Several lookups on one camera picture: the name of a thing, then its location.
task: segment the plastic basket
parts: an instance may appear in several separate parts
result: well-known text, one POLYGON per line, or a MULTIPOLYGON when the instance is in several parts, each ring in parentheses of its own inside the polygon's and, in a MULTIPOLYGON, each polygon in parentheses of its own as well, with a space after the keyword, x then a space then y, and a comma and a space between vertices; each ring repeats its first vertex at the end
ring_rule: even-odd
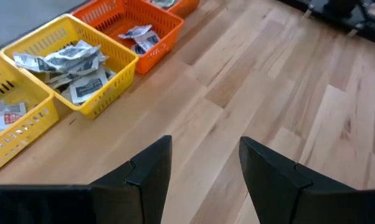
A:
POLYGON ((200 4, 200 0, 176 0, 177 3, 168 9, 168 12, 171 12, 179 17, 185 18, 190 15, 194 10, 197 9, 200 4))
POLYGON ((0 54, 0 101, 25 102, 28 111, 0 133, 0 168, 59 120, 52 90, 42 88, 29 75, 0 54))
POLYGON ((152 24, 161 40, 140 57, 136 70, 145 74, 175 45, 183 20, 150 3, 137 0, 99 0, 90 2, 72 13, 97 30, 117 40, 129 49, 133 40, 121 39, 134 26, 152 24))
MULTIPOLYGON (((81 106, 75 106, 60 94, 53 92, 56 98, 68 107, 93 119, 132 84, 135 65, 138 61, 137 54, 68 14, 54 19, 15 43, 8 45, 2 49, 2 52, 10 58, 13 58, 15 52, 45 56, 66 45, 77 43, 79 40, 84 40, 90 45, 101 45, 100 50, 104 55, 109 56, 105 66, 116 72, 117 75, 81 106)), ((41 86, 46 86, 40 80, 38 83, 41 86)))

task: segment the yellow plastic basket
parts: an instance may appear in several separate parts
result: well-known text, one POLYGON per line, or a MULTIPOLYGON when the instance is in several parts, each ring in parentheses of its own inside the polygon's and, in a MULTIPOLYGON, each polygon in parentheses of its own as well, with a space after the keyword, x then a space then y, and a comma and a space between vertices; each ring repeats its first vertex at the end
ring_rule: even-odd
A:
POLYGON ((30 75, 0 54, 0 101, 25 102, 28 111, 0 133, 0 168, 59 120, 52 90, 30 75))
MULTIPOLYGON (((68 107, 93 119, 132 84, 139 59, 137 54, 69 14, 54 19, 8 45, 1 52, 9 58, 13 58, 13 53, 21 52, 46 56, 67 45, 76 44, 79 40, 84 40, 90 45, 101 45, 100 50, 109 56, 105 66, 117 74, 81 106, 75 106, 60 94, 53 92, 55 97, 68 107)), ((37 83, 46 86, 40 80, 37 83)))

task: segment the black equipment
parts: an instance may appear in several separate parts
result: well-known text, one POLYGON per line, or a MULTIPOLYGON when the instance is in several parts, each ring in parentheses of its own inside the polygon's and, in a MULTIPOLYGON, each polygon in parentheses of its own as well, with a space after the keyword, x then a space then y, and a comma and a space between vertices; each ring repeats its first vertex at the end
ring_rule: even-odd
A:
POLYGON ((375 42, 375 0, 279 0, 332 26, 375 42))
POLYGON ((0 185, 0 224, 160 224, 171 136, 88 185, 0 185))
POLYGON ((355 190, 248 137, 240 163, 261 224, 375 223, 375 190, 355 190))

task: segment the gray wall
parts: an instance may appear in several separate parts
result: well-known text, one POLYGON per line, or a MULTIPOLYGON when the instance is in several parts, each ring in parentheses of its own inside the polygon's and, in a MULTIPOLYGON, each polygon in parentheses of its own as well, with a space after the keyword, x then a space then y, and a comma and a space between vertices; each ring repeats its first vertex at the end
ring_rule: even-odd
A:
POLYGON ((0 45, 85 0, 0 0, 0 45))

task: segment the wooden floor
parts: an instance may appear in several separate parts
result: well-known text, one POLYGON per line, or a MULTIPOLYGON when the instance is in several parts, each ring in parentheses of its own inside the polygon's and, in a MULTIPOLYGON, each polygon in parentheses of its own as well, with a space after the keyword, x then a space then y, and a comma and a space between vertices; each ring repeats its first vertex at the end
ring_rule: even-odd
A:
POLYGON ((375 44, 301 16, 274 0, 202 0, 149 75, 94 121, 65 116, 0 183, 89 183, 172 134, 164 224, 258 223, 241 136, 375 189, 375 44))

